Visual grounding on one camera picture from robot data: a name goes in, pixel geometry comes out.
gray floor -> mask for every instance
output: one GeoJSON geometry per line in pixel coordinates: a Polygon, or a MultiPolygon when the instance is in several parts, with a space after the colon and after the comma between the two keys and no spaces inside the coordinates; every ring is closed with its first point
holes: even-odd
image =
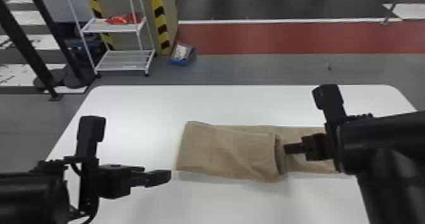
{"type": "MultiPolygon", "coordinates": [[[[157,58],[151,77],[107,73],[99,85],[172,84],[389,84],[417,108],[425,109],[425,55],[308,54],[198,56],[192,66],[157,58]]],[[[85,95],[48,102],[44,95],[0,94],[0,172],[23,171],[46,158],[85,95]]]]}

black pole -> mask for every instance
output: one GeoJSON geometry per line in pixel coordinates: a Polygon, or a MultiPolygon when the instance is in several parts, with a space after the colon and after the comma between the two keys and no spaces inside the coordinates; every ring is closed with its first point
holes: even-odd
{"type": "Polygon", "coordinates": [[[388,20],[391,17],[391,14],[393,14],[393,11],[395,9],[395,6],[398,4],[398,0],[394,0],[393,4],[391,5],[391,8],[388,10],[388,13],[384,19],[384,21],[382,22],[382,25],[387,25],[388,24],[388,20]]]}
{"type": "Polygon", "coordinates": [[[43,0],[32,0],[39,10],[41,16],[43,17],[44,21],[46,22],[47,27],[51,31],[54,39],[58,43],[59,47],[61,48],[61,51],[63,55],[65,56],[69,67],[71,68],[74,75],[84,84],[84,77],[82,75],[82,72],[77,68],[77,65],[75,64],[74,57],[71,55],[71,53],[68,50],[68,46],[65,43],[65,40],[63,39],[63,34],[59,31],[58,26],[53,21],[52,16],[50,15],[49,11],[46,8],[46,5],[44,4],[43,0]]]}
{"type": "Polygon", "coordinates": [[[35,74],[40,78],[45,88],[49,91],[53,99],[58,99],[59,95],[54,90],[55,80],[53,75],[47,69],[46,64],[41,59],[40,55],[32,47],[31,42],[23,32],[22,28],[16,22],[13,15],[10,13],[9,8],[3,0],[0,0],[0,25],[7,33],[10,39],[21,52],[22,56],[26,59],[35,74]]]}

red object on shelf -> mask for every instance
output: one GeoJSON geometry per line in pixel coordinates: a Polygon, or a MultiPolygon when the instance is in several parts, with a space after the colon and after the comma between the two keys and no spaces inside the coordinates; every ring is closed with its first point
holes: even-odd
{"type": "MultiPolygon", "coordinates": [[[[136,23],[142,21],[142,14],[136,13],[136,23]]],[[[127,13],[125,15],[113,16],[106,19],[106,22],[113,25],[124,25],[124,24],[135,24],[132,13],[127,13]]]]}

red floor stripe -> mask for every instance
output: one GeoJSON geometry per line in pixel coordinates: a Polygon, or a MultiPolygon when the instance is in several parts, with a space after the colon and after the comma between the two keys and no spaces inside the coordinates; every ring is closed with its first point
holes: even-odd
{"type": "Polygon", "coordinates": [[[198,54],[425,53],[425,22],[180,25],[198,54]]]}

black metal stand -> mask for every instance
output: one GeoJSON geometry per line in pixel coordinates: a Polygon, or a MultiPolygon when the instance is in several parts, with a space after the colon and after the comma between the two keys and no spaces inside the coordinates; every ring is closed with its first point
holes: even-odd
{"type": "Polygon", "coordinates": [[[76,59],[71,55],[68,46],[65,43],[63,34],[58,29],[58,26],[52,19],[49,11],[46,8],[43,0],[32,0],[39,10],[41,16],[46,22],[47,27],[51,31],[54,39],[59,45],[63,55],[66,58],[67,66],[64,71],[63,83],[65,86],[77,89],[90,85],[95,79],[95,73],[92,68],[79,68],[76,59]]]}
{"type": "Polygon", "coordinates": [[[387,25],[388,20],[390,19],[391,15],[393,14],[393,11],[395,9],[395,6],[397,6],[398,0],[394,0],[393,4],[391,5],[391,8],[388,10],[388,14],[386,15],[384,21],[381,23],[382,25],[387,25]]]}
{"type": "Polygon", "coordinates": [[[22,28],[16,22],[9,8],[3,0],[0,0],[0,25],[21,52],[35,74],[39,77],[44,88],[49,91],[53,100],[60,100],[61,96],[54,90],[54,87],[61,83],[56,80],[52,73],[47,69],[46,64],[40,55],[32,47],[22,28]]]}

